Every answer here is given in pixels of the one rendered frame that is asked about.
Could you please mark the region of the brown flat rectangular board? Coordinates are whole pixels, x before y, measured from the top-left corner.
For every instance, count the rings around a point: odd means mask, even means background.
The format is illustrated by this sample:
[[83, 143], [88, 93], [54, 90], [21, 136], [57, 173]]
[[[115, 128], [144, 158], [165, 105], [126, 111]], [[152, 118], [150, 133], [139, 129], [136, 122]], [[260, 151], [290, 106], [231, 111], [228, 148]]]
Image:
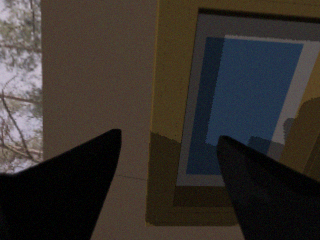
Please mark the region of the brown flat rectangular board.
[[157, 0], [41, 0], [43, 162], [121, 129], [91, 240], [244, 240], [239, 226], [145, 226]]

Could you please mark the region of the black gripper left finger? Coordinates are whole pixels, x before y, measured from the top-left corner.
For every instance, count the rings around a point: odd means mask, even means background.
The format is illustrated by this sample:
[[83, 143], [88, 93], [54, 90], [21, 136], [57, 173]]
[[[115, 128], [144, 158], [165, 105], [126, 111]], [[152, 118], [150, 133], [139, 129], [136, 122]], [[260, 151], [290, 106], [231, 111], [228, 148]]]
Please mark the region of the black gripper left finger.
[[121, 145], [121, 129], [112, 129], [16, 173], [0, 172], [0, 240], [91, 240]]

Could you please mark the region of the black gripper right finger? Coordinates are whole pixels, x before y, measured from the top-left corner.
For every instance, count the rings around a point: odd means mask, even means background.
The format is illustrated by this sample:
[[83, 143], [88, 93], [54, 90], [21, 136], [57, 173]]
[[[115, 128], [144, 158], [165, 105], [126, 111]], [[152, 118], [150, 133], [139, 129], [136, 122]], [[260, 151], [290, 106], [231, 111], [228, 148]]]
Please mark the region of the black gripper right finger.
[[244, 240], [320, 240], [320, 182], [219, 136], [221, 175]]

